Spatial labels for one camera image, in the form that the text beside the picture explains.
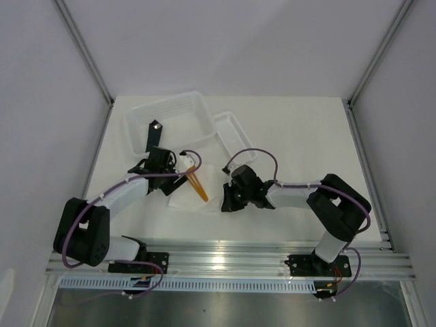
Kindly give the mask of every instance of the gray wall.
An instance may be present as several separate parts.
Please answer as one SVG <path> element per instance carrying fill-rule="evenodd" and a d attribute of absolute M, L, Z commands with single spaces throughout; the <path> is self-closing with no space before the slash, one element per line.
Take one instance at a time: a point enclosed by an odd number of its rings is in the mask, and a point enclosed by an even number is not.
<path fill-rule="evenodd" d="M 2 326 L 28 326 L 63 204 L 79 196 L 105 105 L 48 0 L 0 11 L 0 274 L 16 273 Z"/>
<path fill-rule="evenodd" d="M 348 97 L 402 0 L 71 0 L 115 95 Z"/>
<path fill-rule="evenodd" d="M 389 227 L 436 322 L 436 2 L 419 0 L 358 102 Z"/>

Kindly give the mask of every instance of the white napkin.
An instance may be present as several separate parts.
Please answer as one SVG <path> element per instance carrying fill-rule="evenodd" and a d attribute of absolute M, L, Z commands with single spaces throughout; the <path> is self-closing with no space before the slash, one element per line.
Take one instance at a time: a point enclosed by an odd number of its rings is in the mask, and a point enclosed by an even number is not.
<path fill-rule="evenodd" d="M 168 206 L 203 213 L 220 211 L 224 197 L 223 184 L 228 183 L 229 177 L 217 166 L 207 164 L 203 164 L 196 171 L 196 176 L 203 186 L 209 201 L 203 201 L 187 181 L 171 194 Z"/>

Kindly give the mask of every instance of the metal frame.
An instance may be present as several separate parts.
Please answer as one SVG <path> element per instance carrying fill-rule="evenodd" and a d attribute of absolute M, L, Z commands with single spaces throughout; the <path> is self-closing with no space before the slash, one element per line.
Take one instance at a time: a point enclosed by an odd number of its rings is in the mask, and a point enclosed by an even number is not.
<path fill-rule="evenodd" d="M 84 64 L 89 70 L 99 88 L 102 97 L 108 103 L 110 109 L 114 103 L 110 96 L 108 88 L 97 66 L 92 59 L 88 48 L 80 35 L 80 32 L 70 14 L 64 0 L 52 0 L 56 7 L 65 28 L 76 45 Z M 374 211 L 379 221 L 382 242 L 364 243 L 354 242 L 354 246 L 362 254 L 362 270 L 359 276 L 360 281 L 400 281 L 403 293 L 406 298 L 409 314 L 414 324 L 417 326 L 428 326 L 425 319 L 422 304 L 420 303 L 418 292 L 416 291 L 416 276 L 411 265 L 410 258 L 407 254 L 396 253 L 391 244 L 386 222 L 385 211 L 377 191 L 373 174 L 370 168 L 367 154 L 364 149 L 362 137 L 356 124 L 356 119 L 352 111 L 354 104 L 364 91 L 364 88 L 370 81 L 372 75 L 379 67 L 389 46 L 392 44 L 400 27 L 404 23 L 408 13 L 410 13 L 416 0 L 404 0 L 400 10 L 396 13 L 389 30 L 386 32 L 376 53 L 374 54 L 369 66 L 365 70 L 362 78 L 356 86 L 350 100 L 344 104 L 347 119 L 353 139 L 358 152 L 359 160 L 364 172 L 365 181 L 369 188 L 370 197 L 374 206 Z M 95 152 L 93 165 L 89 172 L 88 183 L 84 188 L 83 194 L 87 192 L 89 181 L 95 166 L 106 126 L 110 117 L 110 111 L 106 117 L 106 122 L 102 130 L 99 145 Z M 243 243 L 230 241 L 173 241 L 173 240 L 144 240 L 147 242 L 150 251 L 166 251 L 170 253 L 170 265 L 165 281 L 188 281 L 190 279 L 225 281 L 240 285 L 243 283 L 253 283 L 262 281 L 265 283 L 275 283 L 276 281 L 286 281 L 288 283 L 310 283 L 314 280 L 323 280 L 322 278 L 307 279 L 290 277 L 289 268 L 284 264 L 287 256 L 291 253 L 310 253 L 316 246 L 315 242 L 286 242 L 286 243 Z M 350 264 L 352 271 L 356 271 L 357 258 L 351 253 Z M 98 277 L 104 280 L 120 280 L 127 278 L 129 275 L 114 275 L 107 271 L 108 264 L 101 264 L 92 268 L 82 266 L 67 272 L 63 267 L 60 255 L 53 253 L 47 266 L 48 275 L 46 289 L 40 300 L 40 307 L 35 314 L 33 326 L 45 326 L 48 321 L 48 314 L 53 304 L 56 289 L 62 278 L 68 273 L 70 281 L 85 281 Z M 178 287 L 186 290 L 190 286 Z"/>

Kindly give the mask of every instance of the perforated metal strip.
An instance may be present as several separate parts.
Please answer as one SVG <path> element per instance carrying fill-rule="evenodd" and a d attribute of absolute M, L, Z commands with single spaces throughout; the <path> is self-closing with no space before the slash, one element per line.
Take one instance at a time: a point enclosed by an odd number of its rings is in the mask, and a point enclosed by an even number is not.
<path fill-rule="evenodd" d="M 155 285 L 158 280 L 158 278 L 154 278 L 151 285 Z M 132 287 L 129 277 L 68 276 L 62 279 L 60 288 L 145 290 L 143 287 Z M 171 278 L 164 279 L 156 290 L 312 294 L 315 293 L 315 286 L 312 281 Z"/>

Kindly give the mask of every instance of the purple cable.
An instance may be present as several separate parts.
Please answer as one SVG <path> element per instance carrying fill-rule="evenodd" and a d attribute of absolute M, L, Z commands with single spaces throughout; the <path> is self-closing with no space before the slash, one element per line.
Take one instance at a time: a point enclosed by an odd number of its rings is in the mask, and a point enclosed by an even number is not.
<path fill-rule="evenodd" d="M 188 174 L 192 174 L 193 172 L 196 172 L 200 166 L 202 165 L 202 158 L 201 156 L 193 151 L 193 150 L 185 150 L 185 152 L 188 153 L 193 153 L 194 155 L 197 156 L 198 158 L 198 165 L 195 169 L 190 170 L 188 172 L 175 172 L 175 173 L 171 173 L 171 174 L 143 174 L 143 175 L 137 175 L 137 176 L 133 176 L 129 179 L 127 179 L 126 181 L 122 181 L 114 186 L 112 186 L 111 188 L 109 188 L 108 190 L 106 190 L 105 192 L 103 192 L 103 197 L 107 196 L 108 194 L 112 193 L 115 189 L 118 189 L 119 187 L 123 186 L 124 184 L 127 184 L 130 181 L 134 181 L 136 179 L 139 178 L 153 178 L 153 177 L 178 177 L 178 176 L 185 176 Z M 68 244 L 71 240 L 71 237 L 74 233 L 74 230 L 77 228 L 78 224 L 80 223 L 80 220 L 82 220 L 83 216 L 85 215 L 85 213 L 87 213 L 87 211 L 92 208 L 92 206 L 94 206 L 95 204 L 97 204 L 102 198 L 98 197 L 96 199 L 94 199 L 92 202 L 90 202 L 77 216 L 76 220 L 73 222 L 71 228 L 69 229 L 67 236 L 65 237 L 65 241 L 63 242 L 63 246 L 62 246 L 62 263 L 64 264 L 65 267 L 67 268 L 75 268 L 75 267 L 79 267 L 81 266 L 83 263 L 79 262 L 77 264 L 69 264 L 67 261 L 67 248 L 68 248 Z"/>
<path fill-rule="evenodd" d="M 238 155 L 240 155 L 241 153 L 244 153 L 246 151 L 259 151 L 259 152 L 263 152 L 266 153 L 267 155 L 269 155 L 272 160 L 274 160 L 274 164 L 275 164 L 275 169 L 274 169 L 274 175 L 272 177 L 272 179 L 274 180 L 274 184 L 283 188 L 287 188 L 287 189 L 306 189 L 306 188 L 320 188 L 320 189 L 326 189 L 328 191 L 334 192 L 336 194 L 338 194 L 339 196 L 349 200 L 350 202 L 352 202 L 353 204 L 355 204 L 365 215 L 365 217 L 367 218 L 367 224 L 361 228 L 360 230 L 357 231 L 357 234 L 364 232 L 365 230 L 368 230 L 369 226 L 371 225 L 371 218 L 369 217 L 369 213 L 368 211 L 364 208 L 363 205 L 361 205 L 358 201 L 356 201 L 355 199 L 353 199 L 351 196 L 349 196 L 348 194 L 339 191 L 338 189 L 335 189 L 333 187 L 327 186 L 327 185 L 322 185 L 322 184 L 309 184 L 309 185 L 282 185 L 277 181 L 277 173 L 279 172 L 279 162 L 277 161 L 277 158 L 271 153 L 268 152 L 267 150 L 264 149 L 259 149 L 259 148 L 247 148 L 247 149 L 243 149 L 239 152 L 237 152 L 232 158 L 230 158 L 229 162 L 225 165 L 225 167 L 227 168 L 230 163 L 233 161 L 234 158 L 236 158 Z"/>
<path fill-rule="evenodd" d="M 163 274 L 164 271 L 162 270 L 162 268 L 159 267 L 158 265 L 152 263 L 152 262 L 128 261 L 128 260 L 118 260 L 116 262 L 119 262 L 121 264 L 143 264 L 145 266 L 152 266 L 153 268 L 156 268 L 159 271 L 159 274 L 160 274 L 159 281 L 154 286 L 150 287 L 149 289 L 147 289 L 143 292 L 140 292 L 138 294 L 132 294 L 131 295 L 132 298 L 139 298 L 140 296 L 143 296 L 143 295 L 153 291 L 156 287 L 159 287 L 159 285 L 161 285 L 161 282 L 164 279 L 164 274 Z M 82 305 L 83 303 L 86 303 L 88 301 L 95 300 L 96 298 L 101 298 L 103 296 L 108 296 L 108 295 L 127 295 L 127 294 L 120 293 L 119 291 L 112 291 L 112 292 L 106 292 L 106 293 L 90 296 L 88 298 L 85 298 L 84 300 L 80 300 L 78 302 L 74 302 L 74 303 L 69 304 L 69 305 L 64 305 L 64 304 L 61 304 L 61 305 L 63 307 L 75 307 L 76 305 Z"/>
<path fill-rule="evenodd" d="M 241 150 L 241 151 L 237 152 L 232 158 L 230 158 L 229 162 L 225 165 L 225 167 L 227 168 L 232 163 L 234 158 L 236 158 L 238 155 L 240 155 L 241 153 L 244 153 L 246 151 L 259 151 L 259 152 L 263 152 L 263 153 L 266 153 L 267 155 L 269 155 L 272 158 L 272 160 L 274 160 L 275 169 L 274 169 L 273 180 L 274 180 L 274 184 L 277 185 L 277 186 L 284 187 L 284 188 L 290 188 L 290 189 L 304 189 L 304 188 L 308 188 L 308 187 L 309 188 L 326 189 L 326 190 L 334 192 L 334 193 L 338 194 L 339 196 L 341 196 L 343 198 L 346 198 L 350 202 L 354 203 L 364 213 L 365 217 L 367 218 L 367 224 L 363 228 L 359 229 L 357 231 L 357 234 L 362 233 L 365 230 L 368 230 L 369 226 L 371 225 L 371 218 L 369 217 L 368 211 L 364 208 L 363 205 L 361 205 L 358 201 L 353 199 L 348 194 L 346 194 L 346 193 L 344 193 L 342 191 L 339 191 L 338 189 L 335 189 L 333 187 L 322 185 L 322 184 L 309 184 L 309 185 L 282 185 L 282 184 L 280 184 L 277 181 L 277 173 L 279 171 L 279 162 L 277 161 L 277 158 L 271 152 L 268 152 L 267 150 L 259 149 L 259 148 L 247 148 L 247 149 Z M 359 251 L 357 251 L 355 248 L 348 247 L 350 243 L 351 242 L 348 242 L 344 246 L 343 251 L 346 250 L 346 249 L 349 249 L 349 250 L 352 250 L 352 251 L 356 252 L 357 258 L 358 258 L 357 271 L 356 271 L 356 274 L 354 275 L 354 278 L 353 278 L 352 282 L 348 285 L 348 287 L 345 288 L 344 290 L 340 291 L 339 293 L 337 293 L 335 297 L 340 296 L 340 295 L 346 293 L 346 291 L 348 291 L 351 288 L 351 286 L 353 286 L 353 284 L 357 281 L 357 278 L 358 278 L 358 276 L 360 274 L 360 269 L 362 268 L 362 257 L 360 256 Z"/>

